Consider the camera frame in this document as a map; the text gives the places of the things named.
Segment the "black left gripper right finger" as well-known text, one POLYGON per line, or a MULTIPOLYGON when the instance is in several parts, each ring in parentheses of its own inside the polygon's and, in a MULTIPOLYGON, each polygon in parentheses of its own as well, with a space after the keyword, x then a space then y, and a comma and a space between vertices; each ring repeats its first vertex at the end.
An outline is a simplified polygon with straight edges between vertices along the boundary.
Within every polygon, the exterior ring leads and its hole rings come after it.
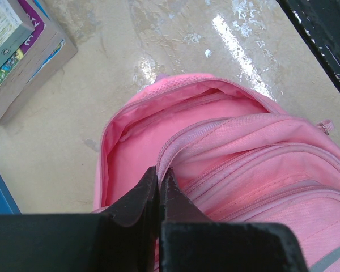
POLYGON ((307 271, 299 242, 278 223, 219 223, 179 188, 173 169, 160 189, 160 271, 307 271))

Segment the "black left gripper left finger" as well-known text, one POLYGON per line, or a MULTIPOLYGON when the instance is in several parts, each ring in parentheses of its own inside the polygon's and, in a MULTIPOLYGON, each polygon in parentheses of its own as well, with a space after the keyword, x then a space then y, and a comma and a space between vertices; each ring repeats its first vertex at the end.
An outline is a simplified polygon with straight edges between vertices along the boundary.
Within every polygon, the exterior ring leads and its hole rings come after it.
POLYGON ((150 167, 99 212, 0 215, 0 271, 153 271, 158 208, 150 167))

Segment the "pink student backpack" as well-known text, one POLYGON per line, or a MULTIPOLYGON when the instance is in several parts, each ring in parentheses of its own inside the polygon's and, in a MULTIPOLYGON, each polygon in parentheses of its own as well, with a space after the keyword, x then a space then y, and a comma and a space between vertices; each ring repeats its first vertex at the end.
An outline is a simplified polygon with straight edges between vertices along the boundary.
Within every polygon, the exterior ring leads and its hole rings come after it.
POLYGON ((210 219, 277 222, 312 271, 340 271, 340 148, 272 99, 211 74, 158 77, 108 122, 94 209, 115 203, 149 167, 172 168, 210 219))

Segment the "illustrated children's book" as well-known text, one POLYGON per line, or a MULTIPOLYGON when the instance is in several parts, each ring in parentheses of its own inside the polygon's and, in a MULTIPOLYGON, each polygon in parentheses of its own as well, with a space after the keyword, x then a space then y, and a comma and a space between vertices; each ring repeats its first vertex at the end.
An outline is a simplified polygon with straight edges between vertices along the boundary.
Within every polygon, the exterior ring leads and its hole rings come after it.
POLYGON ((18 1, 0 0, 0 67, 35 30, 18 1))

